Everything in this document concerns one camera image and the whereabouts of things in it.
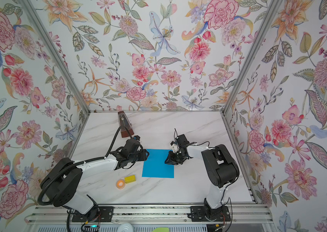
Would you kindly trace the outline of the blue square paper sheet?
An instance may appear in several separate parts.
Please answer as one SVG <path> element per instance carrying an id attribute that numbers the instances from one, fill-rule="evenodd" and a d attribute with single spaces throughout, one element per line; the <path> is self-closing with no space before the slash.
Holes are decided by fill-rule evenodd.
<path id="1" fill-rule="evenodd" d="M 169 151 L 148 149 L 149 156 L 144 161 L 142 176 L 147 178 L 174 178 L 174 166 L 165 164 Z"/>

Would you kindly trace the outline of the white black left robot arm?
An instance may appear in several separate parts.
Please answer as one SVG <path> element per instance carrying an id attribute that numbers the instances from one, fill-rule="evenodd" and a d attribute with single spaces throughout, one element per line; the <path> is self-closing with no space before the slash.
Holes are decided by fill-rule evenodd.
<path id="1" fill-rule="evenodd" d="M 78 190 L 80 181 L 103 172 L 115 171 L 128 164 L 146 161 L 149 152 L 136 138 L 130 138 L 125 146 L 109 152 L 108 156 L 83 161 L 62 158 L 52 171 L 42 180 L 37 202 L 41 206 L 52 205 L 74 210 L 86 217 L 95 219 L 100 209 L 96 201 Z"/>

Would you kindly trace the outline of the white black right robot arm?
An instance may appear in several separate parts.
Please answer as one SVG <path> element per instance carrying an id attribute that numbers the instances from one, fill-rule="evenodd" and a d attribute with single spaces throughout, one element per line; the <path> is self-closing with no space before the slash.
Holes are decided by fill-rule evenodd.
<path id="1" fill-rule="evenodd" d="M 209 194 L 204 200 L 204 207 L 208 211 L 219 211 L 223 206 L 223 199 L 228 186 L 235 183 L 240 170 L 235 159 L 230 155 L 225 145 L 210 146 L 208 141 L 203 143 L 189 142 L 184 134 L 175 135 L 170 143 L 165 160 L 168 165 L 182 165 L 186 160 L 193 158 L 202 160 L 210 182 Z"/>

